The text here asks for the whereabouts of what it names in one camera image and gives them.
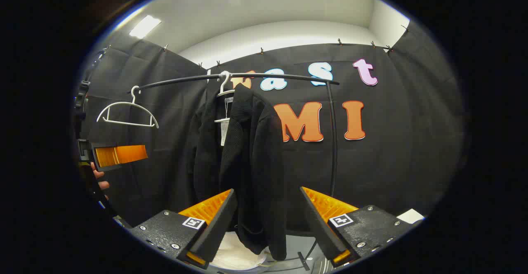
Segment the human hand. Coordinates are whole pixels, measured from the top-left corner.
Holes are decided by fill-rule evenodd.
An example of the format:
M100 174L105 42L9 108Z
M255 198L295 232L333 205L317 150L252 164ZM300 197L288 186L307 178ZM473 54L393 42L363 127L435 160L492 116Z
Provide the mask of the human hand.
M94 171L94 175L96 176L96 179L99 179L101 177L104 176L104 172L98 172L96 170L96 167L94 165L94 163L90 163L91 167L92 167L92 170ZM99 184L99 187L101 189L107 189L110 187L110 184L108 183L108 181L102 181L102 182L98 182Z

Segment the pink letter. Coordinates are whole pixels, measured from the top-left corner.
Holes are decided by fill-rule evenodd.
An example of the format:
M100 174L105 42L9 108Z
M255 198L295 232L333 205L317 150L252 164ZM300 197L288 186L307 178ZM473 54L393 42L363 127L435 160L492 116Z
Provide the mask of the pink letter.
M368 70L372 70L372 65L365 62L364 59L360 59L352 64L354 68L357 68L360 72L361 80L367 84L367 85L376 85L377 84L377 78L370 76L370 72Z

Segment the clothing tag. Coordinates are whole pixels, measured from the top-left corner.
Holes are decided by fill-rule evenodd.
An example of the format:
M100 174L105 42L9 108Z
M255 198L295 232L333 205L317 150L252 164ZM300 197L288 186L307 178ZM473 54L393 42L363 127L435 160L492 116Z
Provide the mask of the clothing tag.
M220 146L224 146L226 143L226 135L228 133L229 120L223 120L220 122L220 129L222 132L222 140L220 140Z

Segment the ceiling light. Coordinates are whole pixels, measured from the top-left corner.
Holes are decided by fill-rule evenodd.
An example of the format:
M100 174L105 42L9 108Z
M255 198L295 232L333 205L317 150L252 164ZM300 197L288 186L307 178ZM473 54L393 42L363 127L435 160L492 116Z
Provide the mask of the ceiling light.
M137 24L137 26L132 29L130 35L133 37L138 37L143 39L153 28L162 22L160 19L154 18L150 15L147 15L143 20Z

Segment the white ceiling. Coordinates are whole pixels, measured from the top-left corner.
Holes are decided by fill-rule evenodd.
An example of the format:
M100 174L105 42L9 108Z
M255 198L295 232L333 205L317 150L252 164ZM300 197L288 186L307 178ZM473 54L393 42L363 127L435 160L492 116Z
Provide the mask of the white ceiling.
M153 0L123 26L145 15L161 19L145 39L178 53L236 29L292 20L318 20L368 28L374 0Z

